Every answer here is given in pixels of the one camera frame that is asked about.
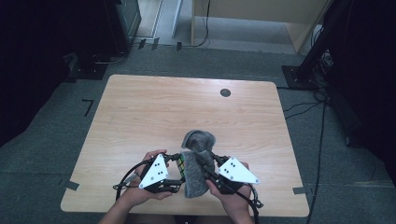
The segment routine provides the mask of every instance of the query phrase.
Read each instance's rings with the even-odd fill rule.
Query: black cable
[[[314,105],[314,104],[317,104],[317,103],[318,103],[318,102],[314,102],[314,103],[300,103],[300,104],[291,106],[289,109],[283,110],[283,112],[288,112],[288,111],[290,111],[291,109],[293,109],[295,106],[299,106],[299,105]]]
[[[260,202],[259,200],[259,194],[257,193],[257,190],[253,187],[252,184],[247,184],[248,186],[250,186],[251,191],[253,192],[253,203],[256,205],[256,207],[258,208],[262,208],[264,206],[264,204],[262,202]]]
[[[122,61],[122,59],[125,58],[125,55],[126,55],[126,53],[123,53],[120,59],[118,59],[118,60],[116,60],[116,61],[113,61],[113,62],[94,62],[94,63],[97,63],[97,64],[113,64],[113,63],[119,63],[120,61]]]
[[[256,204],[251,201],[249,198],[247,198],[245,195],[240,193],[239,191],[235,192],[239,197],[245,199],[247,203],[250,205],[251,209],[253,209],[253,215],[254,215],[254,223],[259,224],[259,210],[257,210]]]
[[[311,206],[309,207],[309,214],[306,220],[306,224],[308,224],[311,220],[312,217],[312,211],[315,206],[315,201],[317,199],[317,193],[318,193],[318,186],[319,186],[319,178],[320,178],[320,158],[321,158],[321,151],[322,151],[322,145],[323,145],[323,133],[324,133],[324,117],[325,117],[325,112],[326,112],[326,104],[323,104],[323,112],[322,112],[322,121],[321,121],[321,130],[320,130],[320,139],[319,139],[319,151],[318,151],[318,168],[317,168],[317,180],[315,183],[315,189],[313,192],[313,199]]]
[[[118,184],[117,186],[117,194],[116,194],[116,200],[119,199],[120,195],[121,195],[121,190],[124,189],[122,186],[124,186],[124,181],[125,179],[131,174],[131,172],[133,172],[137,167],[144,165],[144,164],[149,164],[152,162],[152,159],[149,160],[145,160],[145,161],[141,161],[139,162],[137,165],[135,165],[134,167],[132,167],[131,170],[128,171],[128,173],[126,173],[126,175],[122,178],[121,182]]]
[[[313,90],[305,90],[305,89],[293,89],[289,87],[276,87],[277,90],[287,90],[287,91],[313,91]]]
[[[206,40],[209,38],[209,27],[208,27],[208,24],[207,24],[207,21],[208,21],[208,19],[209,19],[209,10],[210,10],[210,0],[207,2],[206,22],[204,22],[204,27],[205,27],[205,29],[206,29],[205,38],[202,40],[201,44],[195,45],[195,46],[187,46],[187,47],[199,48],[199,47],[201,47],[201,46],[206,42]]]
[[[314,108],[314,107],[317,106],[317,105],[320,105],[321,103],[322,103],[322,102],[318,102],[318,103],[316,103],[316,104],[314,104],[314,105],[311,105],[311,106],[309,106],[305,111],[300,112],[300,113],[297,113],[297,114],[290,115],[290,116],[288,116],[288,117],[285,117],[285,119],[289,119],[289,118],[292,118],[292,117],[297,116],[297,115],[302,115],[303,113],[306,113],[308,110]]]
[[[323,32],[323,26],[320,27],[320,29],[317,31],[317,33],[315,34],[315,36],[314,36],[314,32],[312,32],[312,34],[311,34],[311,48],[312,48],[312,46],[314,45],[314,43],[317,41],[317,36],[318,36],[318,34],[321,34],[322,32]]]

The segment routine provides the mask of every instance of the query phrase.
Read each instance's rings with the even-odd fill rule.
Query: circular hole
[[[231,95],[231,91],[227,90],[227,89],[222,89],[220,91],[220,94],[224,97],[229,97]]]

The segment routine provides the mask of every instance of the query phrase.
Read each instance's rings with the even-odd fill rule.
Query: wrist
[[[230,216],[231,220],[234,224],[252,224],[253,220],[251,219],[250,213],[239,213],[233,216]]]
[[[134,202],[131,202],[127,195],[122,194],[121,197],[119,197],[119,199],[116,201],[115,205],[121,211],[129,213],[129,211],[134,207]]]

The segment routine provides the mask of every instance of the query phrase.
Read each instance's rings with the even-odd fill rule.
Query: white bracket
[[[219,168],[219,174],[234,182],[259,184],[260,180],[235,157],[231,157]]]
[[[139,185],[140,189],[162,181],[169,176],[163,154],[159,154]]]

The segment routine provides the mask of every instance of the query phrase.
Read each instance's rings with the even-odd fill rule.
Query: gray carpet floor
[[[296,54],[134,47],[124,60],[107,68],[103,80],[62,83],[29,128],[0,148],[0,223],[96,223],[103,216],[66,213],[60,204],[63,183],[73,172],[109,76],[263,80],[286,87],[281,65],[299,65],[303,59]],[[284,109],[315,102],[312,91],[279,89],[278,93]],[[83,99],[94,100],[87,116],[89,102]],[[285,117],[308,107],[296,106]],[[320,180],[310,223],[395,223],[396,189],[383,162],[365,148],[346,147],[331,105],[318,105],[287,119],[308,202],[314,197],[323,108]],[[260,221],[305,223],[306,218],[261,217]]]

